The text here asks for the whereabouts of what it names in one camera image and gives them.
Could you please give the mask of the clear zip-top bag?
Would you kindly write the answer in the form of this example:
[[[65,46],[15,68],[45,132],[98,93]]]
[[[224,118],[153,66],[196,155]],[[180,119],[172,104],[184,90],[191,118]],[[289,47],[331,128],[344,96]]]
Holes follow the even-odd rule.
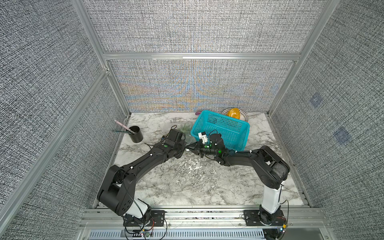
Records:
[[[194,124],[192,122],[177,123],[177,129],[180,130],[182,133],[184,133],[185,141],[186,141],[187,145],[190,145],[190,144],[196,142],[195,137],[193,137],[191,134],[193,125]]]

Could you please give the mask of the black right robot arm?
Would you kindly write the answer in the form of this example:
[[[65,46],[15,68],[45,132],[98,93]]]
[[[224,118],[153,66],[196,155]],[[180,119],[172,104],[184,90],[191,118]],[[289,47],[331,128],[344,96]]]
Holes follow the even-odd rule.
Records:
[[[270,147],[262,146],[256,150],[235,151],[225,148],[223,144],[215,143],[208,146],[196,142],[188,145],[187,149],[201,157],[212,155],[213,160],[222,166],[252,167],[264,184],[261,210],[272,215],[280,208],[281,188],[288,178],[290,167]]]

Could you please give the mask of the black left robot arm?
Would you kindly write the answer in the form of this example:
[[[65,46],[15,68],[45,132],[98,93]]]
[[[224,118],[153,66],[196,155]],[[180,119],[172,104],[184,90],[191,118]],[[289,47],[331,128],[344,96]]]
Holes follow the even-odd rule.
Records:
[[[116,213],[138,219],[147,218],[151,207],[135,198],[136,184],[145,174],[167,160],[179,159],[186,148],[185,134],[171,129],[160,142],[137,160],[119,167],[111,166],[103,179],[97,200]]]

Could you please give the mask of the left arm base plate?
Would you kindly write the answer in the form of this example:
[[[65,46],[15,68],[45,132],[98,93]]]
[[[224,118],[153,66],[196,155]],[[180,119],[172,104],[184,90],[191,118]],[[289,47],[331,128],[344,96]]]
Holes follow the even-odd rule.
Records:
[[[133,215],[125,214],[123,216],[123,226],[124,227],[143,227],[149,228],[149,227],[163,227],[165,222],[165,211],[157,211],[152,210],[151,214],[144,214],[144,218],[142,215],[138,217],[135,217]]]

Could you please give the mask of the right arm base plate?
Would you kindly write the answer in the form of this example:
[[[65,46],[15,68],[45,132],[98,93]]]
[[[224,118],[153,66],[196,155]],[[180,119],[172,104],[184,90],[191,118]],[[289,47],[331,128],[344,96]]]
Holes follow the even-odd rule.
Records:
[[[243,219],[247,226],[283,226],[287,224],[287,218],[281,209],[278,209],[274,214],[262,210],[244,210]]]

